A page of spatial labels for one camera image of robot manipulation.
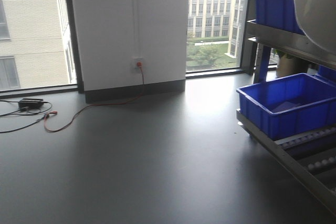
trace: power outlet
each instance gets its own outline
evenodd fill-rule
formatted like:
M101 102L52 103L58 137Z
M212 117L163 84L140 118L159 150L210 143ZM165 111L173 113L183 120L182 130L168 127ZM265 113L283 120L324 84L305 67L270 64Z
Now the power outlet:
M137 58L133 59L133 66L134 66L134 68L138 68L138 66L137 66L138 62L141 62L142 66L143 66L143 64L144 64L143 57L137 57Z

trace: plastic crate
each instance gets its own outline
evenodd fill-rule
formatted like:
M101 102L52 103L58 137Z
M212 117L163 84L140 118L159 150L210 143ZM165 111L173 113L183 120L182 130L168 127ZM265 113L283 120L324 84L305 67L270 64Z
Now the plastic crate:
M273 140L336 123L336 87L306 73L237 92L240 112Z
M331 84L336 83L336 71L330 68L320 66L316 76Z
M256 23L304 35L296 21L294 0L256 0L256 7Z

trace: roller conveyor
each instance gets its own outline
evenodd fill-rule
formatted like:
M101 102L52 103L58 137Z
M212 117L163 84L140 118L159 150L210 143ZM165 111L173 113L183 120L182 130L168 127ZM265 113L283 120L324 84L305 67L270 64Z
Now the roller conveyor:
M237 110L239 124L336 216L336 127L324 127L273 141Z

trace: power adapter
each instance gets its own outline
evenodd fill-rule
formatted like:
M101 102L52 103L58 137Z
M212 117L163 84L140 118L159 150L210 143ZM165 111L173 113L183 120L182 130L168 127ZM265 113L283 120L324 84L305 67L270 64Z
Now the power adapter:
M28 107L31 109L39 109L44 104L43 99L23 98L19 101L19 108L21 111Z

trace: cable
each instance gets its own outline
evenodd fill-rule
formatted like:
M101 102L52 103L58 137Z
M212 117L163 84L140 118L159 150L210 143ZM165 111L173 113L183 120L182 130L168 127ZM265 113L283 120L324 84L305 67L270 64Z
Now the cable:
M32 125L34 125L34 124L37 124L37 123L39 123L39 122L40 122L40 121L42 121L44 118L45 118L45 115L44 115L42 118L40 118L40 119L37 119L37 120L36 120L34 123L31 123L31 124L29 124L29 125L26 125L26 126L23 126L23 127L21 127L21 128L14 129L14 130L9 130L9 131L0 131L0 134L1 134L1 133L9 133L9 132L14 132L14 131L19 131L19 130L22 130L22 129L28 128L28 127L30 127L30 126L32 126Z
M22 115L22 116L30 116L30 115L40 115L40 114L43 114L43 113L45 113L45 112L47 112L47 111L49 111L49 110L51 110L51 108L53 107L53 104L52 103L50 103L50 102L43 102L44 104L49 104L50 105L50 107L49 108L47 108L46 110L43 110L43 111L41 111L40 109L40 111L39 112L30 112L29 110L27 110L26 112L28 113L28 114L20 114L20 113L15 113L15 114L11 114L11 115Z
M97 106L124 105L124 104L128 104L128 103L130 103L130 102L133 102L133 101L139 99L140 97L142 97L143 94L144 94L145 81L144 81L144 75L143 75L143 70L142 70L142 64L141 64L141 62L138 62L138 63L136 64L136 66L137 66L137 67L140 69L140 71L141 71L141 76L142 76L142 91L141 91L141 93L139 93L135 98L132 98L132 99L130 99L130 100L127 100L127 101L125 101L125 102L120 102L120 103L105 103L105 104L92 104L92 105L88 105L88 106L82 108L80 111L78 111L78 112L72 117L72 119L71 119L71 121L70 121L69 123L67 123L67 124L64 125L63 127L59 128L59 129L56 129L56 130L51 130L51 129L49 129L49 128L47 127L47 120L48 120L48 118L50 117L51 114L53 114L53 115L57 115L57 111L51 111L51 112L48 112L48 113L46 113L46 116L44 117L44 129L45 129L47 132L49 132L49 133L56 133L56 132L62 131L62 130L64 130L64 129L66 129L67 127L69 127L69 126L74 122L74 120L76 119L76 117L78 117L79 114L80 114L81 112L83 112L84 110L87 110L87 109L92 108L92 107L97 107Z
M7 101L7 100L0 100L0 102L16 102L16 103L19 103L17 101Z
M6 113L6 114L2 114L0 115L0 117L3 117L3 116L8 116L8 115L15 115L16 112L19 112L20 110L16 110L16 111L13 111L13 112L9 112L9 113Z

